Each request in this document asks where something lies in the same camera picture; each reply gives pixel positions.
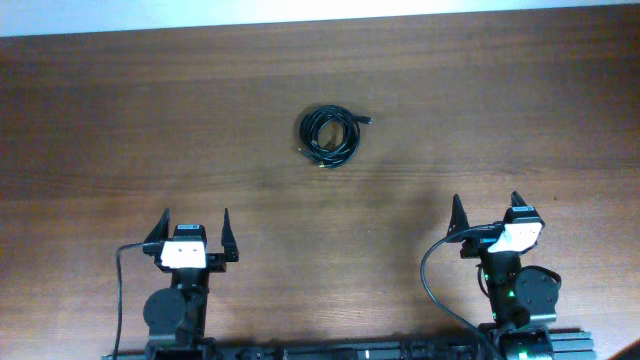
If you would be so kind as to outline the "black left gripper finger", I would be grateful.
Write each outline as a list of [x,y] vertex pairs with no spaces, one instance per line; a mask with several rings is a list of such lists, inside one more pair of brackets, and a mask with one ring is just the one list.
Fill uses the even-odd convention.
[[226,262],[239,261],[239,249],[231,228],[229,210],[225,209],[223,218],[223,227],[221,231],[221,245],[224,249]]
[[158,256],[169,239],[170,209],[166,208],[159,221],[147,235],[143,242],[143,253],[148,256]]

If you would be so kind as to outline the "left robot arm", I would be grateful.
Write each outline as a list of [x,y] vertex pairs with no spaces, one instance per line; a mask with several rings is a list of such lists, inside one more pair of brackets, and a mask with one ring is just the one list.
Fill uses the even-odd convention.
[[147,359],[214,359],[213,340],[205,337],[209,278],[224,273],[239,260],[239,250],[225,211],[218,253],[209,253],[202,224],[179,224],[169,231],[170,212],[144,241],[143,253],[154,258],[159,270],[171,275],[170,285],[155,291],[146,301],[143,318],[149,328]]

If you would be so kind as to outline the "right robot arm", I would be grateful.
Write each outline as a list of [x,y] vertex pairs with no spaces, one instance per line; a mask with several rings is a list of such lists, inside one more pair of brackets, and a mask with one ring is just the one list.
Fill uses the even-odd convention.
[[539,212],[518,192],[511,194],[511,205],[501,220],[474,227],[461,198],[453,196],[448,234],[462,244],[461,258],[480,261],[493,322],[481,325],[479,332],[491,359],[554,357],[547,325],[557,319],[561,277],[547,268],[521,263],[521,256],[537,246],[544,227]]

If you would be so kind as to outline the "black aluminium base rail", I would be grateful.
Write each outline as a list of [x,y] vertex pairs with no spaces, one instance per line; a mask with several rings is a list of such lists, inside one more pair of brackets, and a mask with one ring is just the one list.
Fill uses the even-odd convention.
[[[506,334],[501,359],[595,360],[594,340],[584,331],[520,332]],[[493,354],[472,334],[425,339],[342,342],[313,345],[230,346],[218,344],[192,350],[164,350],[155,359],[212,360],[418,360],[491,359]]]

